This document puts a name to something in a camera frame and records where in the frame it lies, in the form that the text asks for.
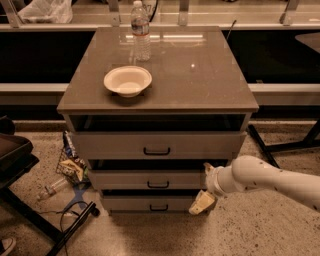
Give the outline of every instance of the white bowl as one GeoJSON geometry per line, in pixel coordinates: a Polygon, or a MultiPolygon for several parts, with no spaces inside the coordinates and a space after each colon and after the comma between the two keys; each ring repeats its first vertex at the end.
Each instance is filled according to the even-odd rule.
{"type": "Polygon", "coordinates": [[[105,87],[122,97],[134,97],[152,81],[148,70],[136,66],[124,66],[111,70],[104,77],[105,87]]]}

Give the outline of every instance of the cabinet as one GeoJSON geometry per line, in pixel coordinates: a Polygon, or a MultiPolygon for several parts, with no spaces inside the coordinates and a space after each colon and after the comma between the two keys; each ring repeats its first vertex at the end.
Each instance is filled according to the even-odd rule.
{"type": "Polygon", "coordinates": [[[109,214],[187,212],[206,188],[203,163],[236,157],[258,109],[219,28],[152,31],[151,60],[136,62],[128,28],[99,28],[58,106],[109,214]],[[112,94],[103,77],[122,65],[152,84],[112,94]]]}

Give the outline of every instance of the terrazzo floor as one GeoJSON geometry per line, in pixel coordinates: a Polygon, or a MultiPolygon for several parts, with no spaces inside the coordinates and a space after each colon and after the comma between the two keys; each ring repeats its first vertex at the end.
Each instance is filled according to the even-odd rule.
{"type": "MultiPolygon", "coordinates": [[[[251,122],[267,144],[304,138],[312,122],[251,122]]],[[[67,187],[52,198],[37,201],[44,185],[61,176],[56,173],[63,147],[64,122],[19,122],[17,135],[29,138],[40,162],[15,182],[14,193],[38,212],[60,211],[75,196],[67,187]]],[[[240,155],[264,158],[247,136],[240,155]]],[[[320,175],[320,148],[274,154],[283,169],[320,175]]],[[[94,201],[101,215],[89,216],[67,243],[68,255],[319,255],[320,214],[275,191],[260,190],[220,198],[209,215],[124,214],[109,216],[99,195],[89,188],[83,195],[94,201]]],[[[42,214],[59,228],[60,215],[42,214]]],[[[74,216],[65,216],[64,227],[74,216]]],[[[46,255],[53,243],[35,226],[0,201],[0,238],[15,237],[11,256],[46,255]]],[[[66,255],[62,249],[58,255],[66,255]]]]}

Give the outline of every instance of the drawer handle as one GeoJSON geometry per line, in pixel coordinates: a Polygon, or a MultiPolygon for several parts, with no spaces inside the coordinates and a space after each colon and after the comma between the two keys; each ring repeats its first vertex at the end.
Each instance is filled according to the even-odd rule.
{"type": "Polygon", "coordinates": [[[151,185],[151,183],[148,181],[148,188],[168,188],[169,187],[169,181],[167,181],[167,184],[164,184],[164,186],[154,186],[151,185]]]}
{"type": "Polygon", "coordinates": [[[143,153],[147,156],[167,156],[170,154],[171,149],[168,148],[166,152],[148,152],[147,148],[143,148],[143,153]]]}
{"type": "Polygon", "coordinates": [[[166,204],[165,208],[160,208],[160,207],[153,208],[152,205],[150,204],[150,211],[152,211],[152,212],[165,212],[165,211],[168,211],[168,205],[166,204]]]}

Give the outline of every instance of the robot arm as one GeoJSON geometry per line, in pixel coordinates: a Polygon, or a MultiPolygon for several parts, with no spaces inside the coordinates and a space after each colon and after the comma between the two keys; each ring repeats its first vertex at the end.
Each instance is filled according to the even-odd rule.
{"type": "Polygon", "coordinates": [[[205,163],[207,191],[200,191],[189,212],[198,214],[208,208],[214,196],[252,189],[277,191],[313,210],[320,211],[320,176],[290,172],[252,156],[241,156],[227,167],[214,168],[205,163]]]}

